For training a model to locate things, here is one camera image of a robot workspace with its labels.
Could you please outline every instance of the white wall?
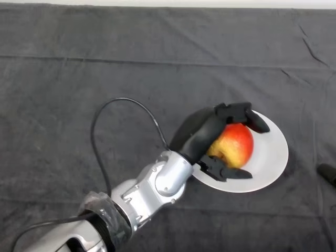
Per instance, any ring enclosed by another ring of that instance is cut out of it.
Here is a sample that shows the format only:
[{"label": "white wall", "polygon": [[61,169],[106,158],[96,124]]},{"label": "white wall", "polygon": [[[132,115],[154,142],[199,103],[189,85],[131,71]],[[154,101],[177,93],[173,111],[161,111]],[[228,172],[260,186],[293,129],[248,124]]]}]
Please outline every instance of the white wall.
[{"label": "white wall", "polygon": [[98,6],[336,9],[336,0],[0,0],[0,2]]}]

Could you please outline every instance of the silver metal housing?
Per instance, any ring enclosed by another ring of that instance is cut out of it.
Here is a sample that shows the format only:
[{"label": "silver metal housing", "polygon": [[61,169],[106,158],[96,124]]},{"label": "silver metal housing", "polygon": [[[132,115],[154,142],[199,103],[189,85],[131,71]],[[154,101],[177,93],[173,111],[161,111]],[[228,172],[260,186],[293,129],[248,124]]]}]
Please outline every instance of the silver metal housing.
[{"label": "silver metal housing", "polygon": [[101,236],[91,223],[81,220],[58,225],[25,252],[68,252],[70,250],[66,242],[72,238],[78,240],[87,252],[107,251]]},{"label": "silver metal housing", "polygon": [[112,190],[111,198],[127,216],[132,235],[161,207],[174,204],[182,196],[192,172],[193,167],[184,157],[164,151],[137,179],[127,180]]}]

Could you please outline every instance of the black object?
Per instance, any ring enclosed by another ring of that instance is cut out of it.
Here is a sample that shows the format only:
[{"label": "black object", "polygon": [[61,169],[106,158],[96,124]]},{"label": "black object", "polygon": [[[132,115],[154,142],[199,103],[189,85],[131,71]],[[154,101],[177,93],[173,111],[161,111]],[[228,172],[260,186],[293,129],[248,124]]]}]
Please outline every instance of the black object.
[{"label": "black object", "polygon": [[107,229],[106,222],[101,219],[97,214],[90,216],[87,221],[97,230],[106,246],[107,252],[115,252],[116,248],[111,240],[111,235]]},{"label": "black object", "polygon": [[226,182],[226,179],[252,179],[252,174],[248,171],[229,168],[227,165],[216,156],[204,155],[198,162],[201,166],[201,171],[217,181]]},{"label": "black object", "polygon": [[251,109],[250,102],[219,104],[193,113],[179,127],[169,148],[197,163],[227,124],[243,123],[258,133],[269,132],[266,122]]},{"label": "black object", "polygon": [[336,188],[336,168],[328,164],[320,164],[317,167],[317,172]]}]

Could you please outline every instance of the plastic wrap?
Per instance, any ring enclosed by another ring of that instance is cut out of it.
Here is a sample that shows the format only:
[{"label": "plastic wrap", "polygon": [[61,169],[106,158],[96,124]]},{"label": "plastic wrap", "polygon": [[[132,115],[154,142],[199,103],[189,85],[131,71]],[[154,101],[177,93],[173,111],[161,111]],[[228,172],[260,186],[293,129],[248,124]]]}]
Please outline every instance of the plastic wrap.
[{"label": "plastic wrap", "polygon": [[131,237],[130,226],[106,193],[90,192],[80,206],[81,213],[85,210],[96,213],[104,220],[115,248],[126,243]]}]

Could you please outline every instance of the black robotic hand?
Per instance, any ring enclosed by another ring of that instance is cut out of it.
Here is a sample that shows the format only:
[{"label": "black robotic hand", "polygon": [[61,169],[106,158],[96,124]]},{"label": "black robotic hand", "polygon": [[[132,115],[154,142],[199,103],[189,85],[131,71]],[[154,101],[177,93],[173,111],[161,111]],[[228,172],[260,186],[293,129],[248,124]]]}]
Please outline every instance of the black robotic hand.
[{"label": "black robotic hand", "polygon": [[250,102],[221,103],[187,117],[175,133],[170,150],[178,152],[194,165],[230,123],[242,123],[258,133],[269,132],[266,122],[252,111]]}]

